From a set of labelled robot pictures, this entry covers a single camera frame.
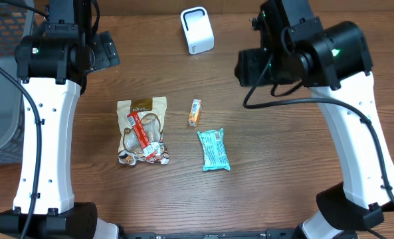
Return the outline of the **brown pantree snack bag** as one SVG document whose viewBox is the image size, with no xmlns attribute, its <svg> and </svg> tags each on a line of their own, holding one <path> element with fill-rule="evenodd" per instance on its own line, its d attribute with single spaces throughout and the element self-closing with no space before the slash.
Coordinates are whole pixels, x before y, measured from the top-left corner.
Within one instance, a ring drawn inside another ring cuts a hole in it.
<svg viewBox="0 0 394 239">
<path fill-rule="evenodd" d="M 121 138 L 118 160 L 135 165 L 138 161 L 166 165 L 169 153 L 163 141 L 167 110 L 166 97 L 124 100 L 117 103 Z"/>
</svg>

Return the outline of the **orange small box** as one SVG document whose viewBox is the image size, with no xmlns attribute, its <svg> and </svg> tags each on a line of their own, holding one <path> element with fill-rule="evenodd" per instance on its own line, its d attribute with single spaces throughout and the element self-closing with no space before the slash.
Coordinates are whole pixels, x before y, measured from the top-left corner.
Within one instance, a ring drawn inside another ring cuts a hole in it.
<svg viewBox="0 0 394 239">
<path fill-rule="evenodd" d="M 201 117 L 202 102 L 201 100 L 194 99 L 191 107 L 191 111 L 188 117 L 188 124 L 191 127 L 197 127 Z"/>
</svg>

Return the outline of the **teal snack packet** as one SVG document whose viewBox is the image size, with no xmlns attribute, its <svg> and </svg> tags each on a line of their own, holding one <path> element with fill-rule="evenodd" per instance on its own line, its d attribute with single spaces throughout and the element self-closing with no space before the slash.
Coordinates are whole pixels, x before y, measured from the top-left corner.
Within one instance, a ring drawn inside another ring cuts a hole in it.
<svg viewBox="0 0 394 239">
<path fill-rule="evenodd" d="M 224 145 L 224 129 L 197 132 L 203 148 L 203 171 L 231 170 Z"/>
</svg>

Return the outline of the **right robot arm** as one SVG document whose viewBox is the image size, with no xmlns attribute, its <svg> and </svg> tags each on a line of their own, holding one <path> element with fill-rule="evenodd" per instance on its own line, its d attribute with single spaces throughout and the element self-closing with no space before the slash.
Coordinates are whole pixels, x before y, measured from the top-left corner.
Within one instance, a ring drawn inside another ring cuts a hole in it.
<svg viewBox="0 0 394 239">
<path fill-rule="evenodd" d="M 394 211 L 394 164 L 373 91 L 373 62 L 363 31 L 344 21 L 323 28 L 307 1 L 268 0 L 252 28 L 260 47 L 239 52 L 241 86 L 305 87 L 304 103 L 319 105 L 340 160 L 343 180 L 318 193 L 317 212 L 268 238 L 356 238 Z"/>
</svg>

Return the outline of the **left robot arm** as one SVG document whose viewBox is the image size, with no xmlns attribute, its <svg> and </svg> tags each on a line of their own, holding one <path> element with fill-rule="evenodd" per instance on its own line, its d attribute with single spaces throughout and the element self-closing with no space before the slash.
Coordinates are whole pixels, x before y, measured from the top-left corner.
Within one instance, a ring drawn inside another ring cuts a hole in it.
<svg viewBox="0 0 394 239">
<path fill-rule="evenodd" d="M 98 217 L 92 202 L 76 202 L 70 175 L 72 125 L 87 76 L 119 64 L 110 33 L 98 32 L 96 1 L 51 1 L 37 31 L 15 49 L 24 101 L 21 178 L 0 233 L 13 238 L 122 237 L 122 227 Z"/>
</svg>

